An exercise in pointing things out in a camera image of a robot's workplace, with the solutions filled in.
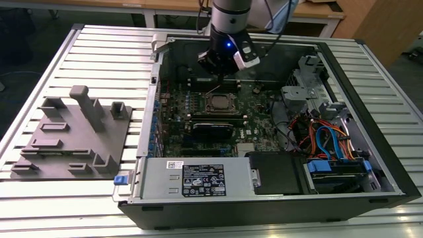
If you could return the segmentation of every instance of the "blue plastic clip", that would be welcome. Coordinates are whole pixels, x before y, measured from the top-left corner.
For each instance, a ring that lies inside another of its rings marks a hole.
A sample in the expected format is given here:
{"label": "blue plastic clip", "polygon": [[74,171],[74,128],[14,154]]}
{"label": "blue plastic clip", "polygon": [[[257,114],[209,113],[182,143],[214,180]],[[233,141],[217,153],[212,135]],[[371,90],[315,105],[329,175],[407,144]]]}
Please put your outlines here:
{"label": "blue plastic clip", "polygon": [[128,185],[128,175],[116,175],[113,185]]}
{"label": "blue plastic clip", "polygon": [[329,172],[332,171],[329,162],[327,160],[313,160],[306,163],[309,172]]}
{"label": "blue plastic clip", "polygon": [[367,170],[367,172],[369,172],[371,171],[371,164],[369,164],[369,162],[367,161],[367,160],[364,160],[364,168],[365,168],[365,170]]}

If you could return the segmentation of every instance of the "floor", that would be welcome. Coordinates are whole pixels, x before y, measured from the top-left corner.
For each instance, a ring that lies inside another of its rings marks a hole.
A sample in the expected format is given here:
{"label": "floor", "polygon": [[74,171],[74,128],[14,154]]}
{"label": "floor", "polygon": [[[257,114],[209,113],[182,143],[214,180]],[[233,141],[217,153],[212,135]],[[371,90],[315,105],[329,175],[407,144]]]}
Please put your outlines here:
{"label": "floor", "polygon": [[[5,65],[0,62],[0,82],[5,86],[4,91],[0,92],[0,111],[2,115],[0,117],[0,139],[37,83],[40,76],[36,73],[41,74],[44,72],[73,23],[144,26],[141,15],[60,11],[58,19],[53,20],[46,10],[34,9],[30,13],[36,31],[26,36],[26,42],[33,58],[28,63],[20,65]],[[200,27],[205,24],[206,19],[201,19]],[[161,16],[158,17],[158,27],[193,30],[196,28],[196,18],[181,16],[177,19],[169,19]],[[423,93],[420,90],[423,88],[423,65],[401,56],[388,70],[417,108],[423,111]],[[4,75],[16,71],[21,73]]]}

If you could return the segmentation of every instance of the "chip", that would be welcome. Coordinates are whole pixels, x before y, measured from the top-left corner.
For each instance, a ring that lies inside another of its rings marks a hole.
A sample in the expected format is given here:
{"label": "chip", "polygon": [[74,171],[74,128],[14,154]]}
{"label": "chip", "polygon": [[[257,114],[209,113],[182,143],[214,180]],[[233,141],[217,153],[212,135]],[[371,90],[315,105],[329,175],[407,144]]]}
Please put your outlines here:
{"label": "chip", "polygon": [[214,95],[210,98],[210,105],[214,109],[225,109],[228,110],[229,107],[229,101],[225,95]]}

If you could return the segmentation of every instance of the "motherboard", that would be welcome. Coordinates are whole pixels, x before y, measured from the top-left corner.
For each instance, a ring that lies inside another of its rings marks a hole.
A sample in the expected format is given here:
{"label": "motherboard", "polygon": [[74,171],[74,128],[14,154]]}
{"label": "motherboard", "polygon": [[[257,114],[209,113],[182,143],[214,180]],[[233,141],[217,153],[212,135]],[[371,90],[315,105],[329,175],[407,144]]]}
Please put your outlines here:
{"label": "motherboard", "polygon": [[249,151],[280,150],[269,115],[278,90],[240,81],[232,89],[217,85],[194,92],[172,82],[161,87],[165,157],[237,157]]}

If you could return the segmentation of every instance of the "open computer tower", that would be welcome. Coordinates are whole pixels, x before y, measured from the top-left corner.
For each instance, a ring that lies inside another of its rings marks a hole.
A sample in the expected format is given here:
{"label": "open computer tower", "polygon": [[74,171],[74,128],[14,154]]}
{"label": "open computer tower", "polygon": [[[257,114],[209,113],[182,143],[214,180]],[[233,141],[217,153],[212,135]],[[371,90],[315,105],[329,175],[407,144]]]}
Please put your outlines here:
{"label": "open computer tower", "polygon": [[118,203],[140,228],[335,222],[420,196],[325,43],[280,41],[220,82],[206,40],[166,35],[156,51]]}

